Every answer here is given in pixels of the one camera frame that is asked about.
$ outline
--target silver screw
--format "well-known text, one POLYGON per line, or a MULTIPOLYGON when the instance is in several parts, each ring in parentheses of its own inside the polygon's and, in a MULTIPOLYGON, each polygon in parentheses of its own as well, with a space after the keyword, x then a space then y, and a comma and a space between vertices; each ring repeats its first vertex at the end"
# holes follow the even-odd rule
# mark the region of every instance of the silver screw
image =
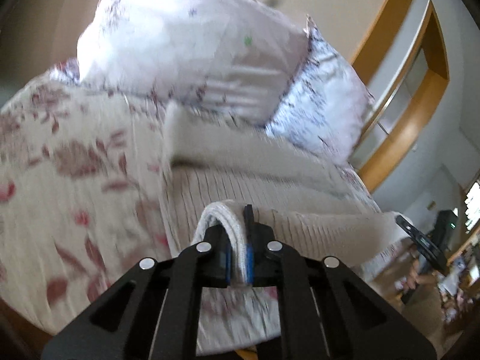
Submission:
POLYGON ((340 261, 338 261, 335 257, 327 257, 323 260, 323 263, 327 266, 327 268, 337 268, 340 265, 340 261))
POLYGON ((208 252, 210 249, 212 249, 212 245, 210 245, 208 242, 200 242, 200 243, 197 245, 197 250, 198 250, 200 253, 208 252))
POLYGON ((281 242, 278 241, 270 241, 267 244, 267 248, 269 251, 280 251, 282 250, 282 247, 283 245, 281 244, 281 242))
POLYGON ((153 266, 155 265, 155 260, 150 258, 143 259, 142 261, 140 261, 139 265, 142 269, 150 269, 153 268, 153 266))

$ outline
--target white pillow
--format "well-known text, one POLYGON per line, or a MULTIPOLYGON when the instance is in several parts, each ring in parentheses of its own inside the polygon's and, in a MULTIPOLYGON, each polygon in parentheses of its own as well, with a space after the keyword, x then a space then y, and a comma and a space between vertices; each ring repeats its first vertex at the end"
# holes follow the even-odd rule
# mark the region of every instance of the white pillow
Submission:
POLYGON ((255 0, 101 0, 78 41, 83 84, 256 124, 272 116, 307 52, 304 31, 255 0))
POLYGON ((286 137, 343 165, 362 132, 365 108, 374 98, 311 19, 308 31, 309 56, 265 129, 271 137, 286 137))

